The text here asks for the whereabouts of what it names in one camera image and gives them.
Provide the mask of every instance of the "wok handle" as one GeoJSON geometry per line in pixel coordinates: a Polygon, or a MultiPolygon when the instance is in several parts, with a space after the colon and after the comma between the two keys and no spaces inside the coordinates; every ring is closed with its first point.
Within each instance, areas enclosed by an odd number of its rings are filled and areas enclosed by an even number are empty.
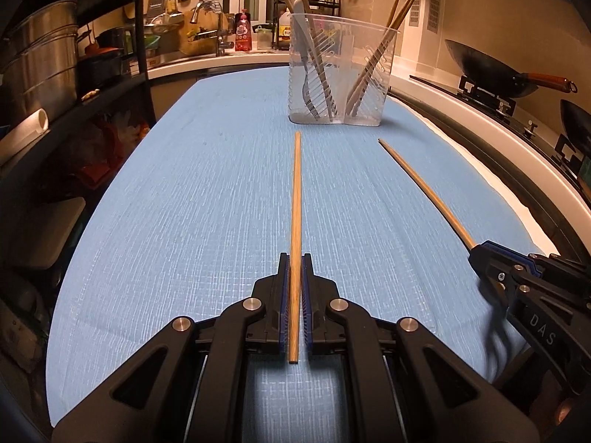
{"type": "Polygon", "coordinates": [[[577,85],[562,76],[542,75],[540,73],[522,73],[521,76],[540,87],[552,88],[564,93],[578,93],[577,85]]]}

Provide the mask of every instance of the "sink faucet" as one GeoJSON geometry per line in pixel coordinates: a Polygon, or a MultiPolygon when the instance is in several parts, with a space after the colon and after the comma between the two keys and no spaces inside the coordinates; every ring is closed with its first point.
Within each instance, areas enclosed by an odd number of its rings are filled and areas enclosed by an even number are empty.
{"type": "MultiPolygon", "coordinates": [[[[203,32],[204,35],[202,38],[215,38],[216,56],[223,56],[224,54],[226,54],[226,49],[234,47],[234,43],[225,42],[223,40],[223,37],[228,33],[222,29],[222,23],[224,19],[222,6],[220,5],[220,2],[218,0],[199,0],[199,2],[197,2],[197,5],[195,6],[195,9],[193,10],[193,16],[191,16],[190,23],[192,25],[195,25],[197,23],[197,20],[199,19],[199,11],[201,11],[201,8],[203,8],[205,12],[213,11],[218,16],[218,29],[215,32],[215,36],[212,35],[213,32],[209,31],[203,32]]],[[[199,34],[196,35],[196,40],[199,40],[199,34]]]]}
{"type": "Polygon", "coordinates": [[[197,19],[199,18],[199,11],[201,11],[201,7],[205,5],[205,0],[199,0],[195,5],[195,9],[193,10],[193,16],[191,16],[191,24],[195,25],[197,23],[197,19]]]}

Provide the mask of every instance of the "table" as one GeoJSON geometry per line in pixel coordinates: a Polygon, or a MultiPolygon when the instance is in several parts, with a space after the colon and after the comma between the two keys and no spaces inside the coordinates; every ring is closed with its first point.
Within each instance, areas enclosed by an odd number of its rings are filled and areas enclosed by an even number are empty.
{"type": "MultiPolygon", "coordinates": [[[[197,82],[123,166],[76,248],[47,353],[52,424],[177,315],[248,296],[289,252],[293,139],[302,131],[303,252],[372,316],[414,316],[489,380],[521,337],[478,290],[461,241],[378,144],[384,138],[476,241],[537,251],[466,160],[393,99],[379,127],[298,126],[288,68],[197,82]]],[[[245,441],[346,441],[336,357],[253,358],[245,441]]]]}

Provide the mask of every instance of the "screw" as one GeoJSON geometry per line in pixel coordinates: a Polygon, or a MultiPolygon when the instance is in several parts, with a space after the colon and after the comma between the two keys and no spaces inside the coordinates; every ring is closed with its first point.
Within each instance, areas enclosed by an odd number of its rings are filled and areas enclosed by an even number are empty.
{"type": "Polygon", "coordinates": [[[335,311],[344,311],[349,307],[347,300],[342,298],[335,298],[330,302],[330,307],[335,311]]]}
{"type": "Polygon", "coordinates": [[[191,327],[191,320],[185,318],[185,316],[181,316],[172,322],[172,327],[176,331],[186,331],[191,327]]]}
{"type": "Polygon", "coordinates": [[[419,322],[414,318],[403,318],[400,320],[400,328],[409,333],[419,328],[419,322]]]}
{"type": "Polygon", "coordinates": [[[244,307],[244,309],[247,309],[249,311],[259,309],[261,305],[262,302],[258,298],[246,298],[246,300],[242,302],[242,306],[244,307]]]}

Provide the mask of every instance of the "wok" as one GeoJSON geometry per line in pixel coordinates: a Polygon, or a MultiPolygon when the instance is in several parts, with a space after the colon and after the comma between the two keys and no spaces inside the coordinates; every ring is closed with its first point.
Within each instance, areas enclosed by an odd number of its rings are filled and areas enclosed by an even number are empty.
{"type": "Polygon", "coordinates": [[[574,103],[560,100],[560,116],[569,141],[591,158],[591,115],[574,103]]]}
{"type": "Polygon", "coordinates": [[[451,57],[478,87],[504,98],[521,98],[538,89],[537,85],[564,93],[577,93],[577,86],[562,76],[519,73],[497,59],[461,43],[445,40],[451,57]]]}

